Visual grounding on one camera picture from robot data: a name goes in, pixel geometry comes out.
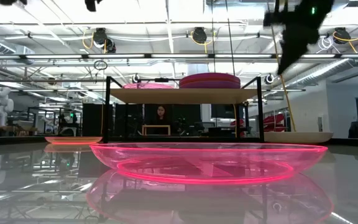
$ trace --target white robot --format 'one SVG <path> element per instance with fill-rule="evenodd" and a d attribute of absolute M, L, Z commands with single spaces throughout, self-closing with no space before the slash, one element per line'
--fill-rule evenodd
<path fill-rule="evenodd" d="M 10 92 L 10 88 L 0 87 L 0 126 L 6 125 L 7 112 L 13 111 L 13 100 L 8 97 Z"/>

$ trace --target ceiling pipe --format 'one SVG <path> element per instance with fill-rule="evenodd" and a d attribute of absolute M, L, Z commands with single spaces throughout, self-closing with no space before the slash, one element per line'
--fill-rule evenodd
<path fill-rule="evenodd" d="M 353 51 L 349 50 L 346 53 L 352 54 Z M 312 83 L 318 83 L 320 80 L 324 80 L 330 76 L 343 72 L 350 68 L 357 66 L 357 62 L 350 58 L 345 58 L 331 62 L 329 64 L 317 65 L 314 68 L 303 72 L 297 77 L 293 78 L 286 84 L 287 87 L 294 85 L 309 85 Z"/>
<path fill-rule="evenodd" d="M 37 24 L 38 24 L 40 27 L 42 27 L 42 28 L 44 28 L 45 30 L 47 30 L 52 37 L 54 37 L 54 38 L 56 38 L 57 40 L 59 40 L 65 47 L 67 47 L 68 49 L 70 49 L 71 51 L 73 51 L 74 53 L 77 54 L 77 51 L 73 50 L 64 40 L 62 40 L 61 38 L 59 38 L 58 35 L 56 35 L 52 30 L 50 30 L 47 26 L 45 26 L 45 24 L 43 24 L 41 21 L 39 21 L 31 12 L 29 12 L 29 11 L 25 8 L 25 6 L 24 6 L 23 4 L 17 3 L 16 6 L 17 6 L 19 9 L 21 9 L 22 11 L 26 12 L 29 16 L 33 17 L 33 19 L 34 19 L 35 21 L 37 21 Z"/>

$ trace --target ventilation duct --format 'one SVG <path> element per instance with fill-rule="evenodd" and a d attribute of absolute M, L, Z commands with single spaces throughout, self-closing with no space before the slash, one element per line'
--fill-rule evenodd
<path fill-rule="evenodd" d="M 4 40 L 0 40 L 0 53 L 4 55 L 9 55 L 9 54 L 29 55 L 29 54 L 34 54 L 34 51 L 21 45 L 10 44 Z M 27 65 L 30 65 L 34 62 L 34 60 L 23 60 L 23 59 L 17 59 L 15 61 L 19 63 L 25 63 Z"/>
<path fill-rule="evenodd" d="M 357 62 L 351 58 L 340 59 L 329 64 L 321 64 L 310 70 L 307 70 L 306 72 L 303 72 L 302 74 L 290 80 L 287 84 L 287 87 L 293 85 L 309 85 L 318 83 L 320 80 L 324 80 L 328 77 L 338 74 L 339 72 L 343 72 L 356 66 L 358 66 Z"/>

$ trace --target stacked pink plates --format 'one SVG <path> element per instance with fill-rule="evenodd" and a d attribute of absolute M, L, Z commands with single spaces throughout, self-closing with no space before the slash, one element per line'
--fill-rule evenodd
<path fill-rule="evenodd" d="M 179 88 L 240 88 L 241 81 L 225 73 L 200 73 L 179 81 Z"/>

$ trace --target wooden frame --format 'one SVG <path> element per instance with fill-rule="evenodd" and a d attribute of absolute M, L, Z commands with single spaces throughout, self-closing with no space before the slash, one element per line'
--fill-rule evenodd
<path fill-rule="evenodd" d="M 171 135 L 171 126 L 170 125 L 143 125 L 142 126 L 142 135 L 147 135 L 147 128 L 168 128 L 168 136 Z"/>

